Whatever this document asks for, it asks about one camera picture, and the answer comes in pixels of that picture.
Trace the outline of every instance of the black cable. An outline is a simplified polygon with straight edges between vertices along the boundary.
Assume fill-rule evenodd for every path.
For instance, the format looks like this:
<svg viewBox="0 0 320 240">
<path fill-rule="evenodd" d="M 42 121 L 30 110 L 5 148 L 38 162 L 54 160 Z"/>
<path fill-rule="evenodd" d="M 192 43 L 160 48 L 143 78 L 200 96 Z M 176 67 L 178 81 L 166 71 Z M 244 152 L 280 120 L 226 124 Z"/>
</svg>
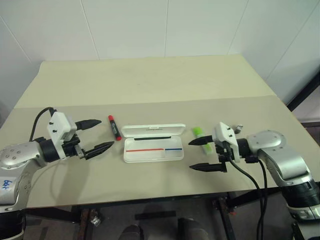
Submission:
<svg viewBox="0 0 320 240">
<path fill-rule="evenodd" d="M 247 173 L 246 171 L 242 170 L 237 164 L 235 164 L 235 162 L 232 160 L 231 157 L 229 157 L 229 161 L 231 163 L 232 166 L 234 166 L 240 173 L 244 174 L 245 176 L 247 176 L 254 184 L 256 190 L 257 190 L 257 193 L 258 193 L 258 196 L 259 196 L 259 200 L 260 200 L 260 212 L 261 212 L 261 216 L 263 215 L 263 196 L 262 196 L 262 193 L 261 193 L 261 189 L 258 185 L 258 183 L 256 182 L 256 180 L 249 174 Z M 260 225 L 258 223 L 257 225 L 257 229 L 256 229 L 256 239 L 259 240 L 259 233 L 260 233 Z"/>
<path fill-rule="evenodd" d="M 32 130 L 31 130 L 31 135 L 30 135 L 30 138 L 29 138 L 29 142 L 32 142 L 33 138 L 34 138 L 34 134 L 35 134 L 35 130 L 36 130 L 36 126 L 37 126 L 37 122 L 39 120 L 39 118 L 41 117 L 42 114 L 44 114 L 46 111 L 50 111 L 50 114 L 51 116 L 54 114 L 55 112 L 55 109 L 53 107 L 46 107 L 45 109 L 41 110 L 38 115 L 35 117 L 34 119 L 34 123 L 33 123 L 33 126 L 32 126 Z"/>
<path fill-rule="evenodd" d="M 264 181 L 264 189 L 263 189 L 263 195 L 264 195 L 264 201 L 263 201 L 263 209 L 262 209 L 262 214 L 259 218 L 258 221 L 258 227 L 257 227 L 257 231 L 259 229 L 259 226 L 261 226 L 261 239 L 263 239 L 264 237 L 264 217 L 265 217 L 265 213 L 266 213 L 266 209 L 267 209 L 267 202 L 268 202 L 268 182 L 267 182 L 267 173 L 266 173 L 266 169 L 264 164 L 262 163 L 261 160 L 258 161 L 261 169 L 262 169 L 262 173 L 263 173 L 263 181 Z"/>
</svg>

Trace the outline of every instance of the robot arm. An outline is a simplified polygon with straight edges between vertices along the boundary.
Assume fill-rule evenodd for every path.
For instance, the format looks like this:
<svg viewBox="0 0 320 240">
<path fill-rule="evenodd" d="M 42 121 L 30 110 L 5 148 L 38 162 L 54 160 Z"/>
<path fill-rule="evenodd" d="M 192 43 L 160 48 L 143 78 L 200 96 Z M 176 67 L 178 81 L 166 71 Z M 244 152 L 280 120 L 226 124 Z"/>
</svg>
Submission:
<svg viewBox="0 0 320 240">
<path fill-rule="evenodd" d="M 55 111 L 47 126 L 51 139 L 40 137 L 0 151 L 0 240 L 23 238 L 24 209 L 37 170 L 47 163 L 72 156 L 88 160 L 112 146 L 113 141 L 101 143 L 89 151 L 80 147 L 76 131 L 99 123 L 99 120 L 73 122 L 64 113 Z"/>
<path fill-rule="evenodd" d="M 265 162 L 275 183 L 281 188 L 291 216 L 298 221 L 320 220 L 320 190 L 313 180 L 303 158 L 290 146 L 285 137 L 276 131 L 262 131 L 247 138 L 236 139 L 229 126 L 220 122 L 212 136 L 197 138 L 189 145 L 214 142 L 219 154 L 219 164 L 199 163 L 192 169 L 226 172 L 226 156 L 238 162 L 258 158 Z"/>
</svg>

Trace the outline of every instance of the red line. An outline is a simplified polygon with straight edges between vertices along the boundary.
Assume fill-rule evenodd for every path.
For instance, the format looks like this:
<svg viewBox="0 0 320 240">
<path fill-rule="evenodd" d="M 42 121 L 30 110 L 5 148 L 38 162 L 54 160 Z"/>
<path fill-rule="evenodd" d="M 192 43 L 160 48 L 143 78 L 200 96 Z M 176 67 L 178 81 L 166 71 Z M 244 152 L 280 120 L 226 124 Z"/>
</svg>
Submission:
<svg viewBox="0 0 320 240">
<path fill-rule="evenodd" d="M 151 148 L 151 149 L 137 149 L 137 150 L 127 150 L 126 152 L 143 152 L 143 151 L 159 151 L 165 150 L 164 148 Z"/>
</svg>

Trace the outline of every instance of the beige tabletop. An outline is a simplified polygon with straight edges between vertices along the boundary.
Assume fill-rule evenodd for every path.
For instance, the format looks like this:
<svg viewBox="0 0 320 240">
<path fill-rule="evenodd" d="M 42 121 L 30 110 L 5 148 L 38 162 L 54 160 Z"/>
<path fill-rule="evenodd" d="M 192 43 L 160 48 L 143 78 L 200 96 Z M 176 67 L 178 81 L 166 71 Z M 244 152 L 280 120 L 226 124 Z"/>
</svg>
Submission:
<svg viewBox="0 0 320 240">
<path fill-rule="evenodd" d="M 218 162 L 215 154 L 206 156 L 201 147 L 188 142 L 194 139 L 192 127 L 202 127 L 209 135 L 220 121 L 231 126 L 243 124 L 239 138 L 266 129 L 283 133 L 320 181 L 318 145 L 240 55 L 44 62 L 0 129 L 0 148 L 28 141 L 35 116 L 47 106 L 74 121 L 102 120 L 94 128 L 79 131 L 85 149 L 114 139 L 109 114 L 119 128 L 186 124 L 181 135 L 184 159 L 125 163 L 124 141 L 115 142 L 90 160 L 72 157 L 37 171 L 30 208 L 254 189 L 250 180 L 229 164 L 228 173 L 189 168 Z M 48 121 L 48 115 L 41 118 L 35 137 L 48 137 Z M 260 166 L 239 165 L 263 185 Z M 269 174 L 268 182 L 275 187 Z"/>
</svg>

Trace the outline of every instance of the red marker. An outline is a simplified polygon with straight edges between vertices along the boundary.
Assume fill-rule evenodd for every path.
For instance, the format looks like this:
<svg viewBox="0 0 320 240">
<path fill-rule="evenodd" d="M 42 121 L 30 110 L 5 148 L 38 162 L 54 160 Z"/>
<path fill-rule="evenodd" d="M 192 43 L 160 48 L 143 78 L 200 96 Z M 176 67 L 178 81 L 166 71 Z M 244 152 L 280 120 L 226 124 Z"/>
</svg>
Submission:
<svg viewBox="0 0 320 240">
<path fill-rule="evenodd" d="M 111 124 L 111 128 L 112 128 L 112 132 L 113 132 L 113 134 L 114 134 L 114 136 L 115 136 L 115 139 L 117 140 L 117 141 L 120 141 L 121 139 L 122 139 L 122 137 L 121 137 L 121 135 L 120 135 L 120 132 L 119 132 L 119 130 L 118 130 L 118 127 L 117 127 L 117 125 L 116 125 L 116 122 L 115 122 L 115 120 L 114 120 L 114 117 L 112 116 L 112 115 L 109 115 L 109 121 L 110 121 L 110 124 Z"/>
</svg>

